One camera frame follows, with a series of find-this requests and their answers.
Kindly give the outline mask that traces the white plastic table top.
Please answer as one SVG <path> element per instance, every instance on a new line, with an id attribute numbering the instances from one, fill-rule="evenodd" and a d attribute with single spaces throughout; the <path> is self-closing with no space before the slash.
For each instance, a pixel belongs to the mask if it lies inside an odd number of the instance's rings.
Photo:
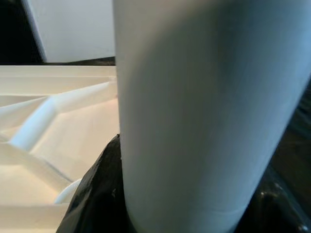
<path id="1" fill-rule="evenodd" d="M 0 233 L 55 233 L 119 131 L 114 66 L 0 66 Z"/>

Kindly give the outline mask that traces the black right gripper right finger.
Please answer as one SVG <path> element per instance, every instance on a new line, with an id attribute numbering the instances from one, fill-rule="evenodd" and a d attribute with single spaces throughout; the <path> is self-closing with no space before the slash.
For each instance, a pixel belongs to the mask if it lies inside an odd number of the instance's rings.
<path id="1" fill-rule="evenodd" d="M 250 233 L 311 233 L 311 217 L 271 167 L 266 169 L 245 213 Z"/>

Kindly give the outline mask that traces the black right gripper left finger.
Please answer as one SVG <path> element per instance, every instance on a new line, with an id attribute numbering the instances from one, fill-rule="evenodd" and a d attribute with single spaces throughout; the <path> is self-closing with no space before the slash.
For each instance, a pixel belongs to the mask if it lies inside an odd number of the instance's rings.
<path id="1" fill-rule="evenodd" d="M 81 179 L 57 233 L 136 233 L 125 205 L 120 135 Z"/>

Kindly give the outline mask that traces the black plastic table cover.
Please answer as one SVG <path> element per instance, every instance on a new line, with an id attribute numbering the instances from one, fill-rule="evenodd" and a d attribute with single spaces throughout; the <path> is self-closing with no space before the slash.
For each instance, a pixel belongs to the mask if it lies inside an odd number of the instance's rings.
<path id="1" fill-rule="evenodd" d="M 52 98 L 57 115 L 42 138 L 43 153 L 67 178 L 81 178 L 119 128 L 116 85 L 97 84 Z M 311 84 L 272 159 L 288 186 L 311 198 Z"/>

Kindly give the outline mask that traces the white plastic table leg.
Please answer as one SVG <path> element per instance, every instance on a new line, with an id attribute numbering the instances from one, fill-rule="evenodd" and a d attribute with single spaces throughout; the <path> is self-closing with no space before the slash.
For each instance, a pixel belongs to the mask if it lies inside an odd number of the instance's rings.
<path id="1" fill-rule="evenodd" d="M 311 74 L 311 0 L 114 0 L 136 233 L 232 233 Z"/>

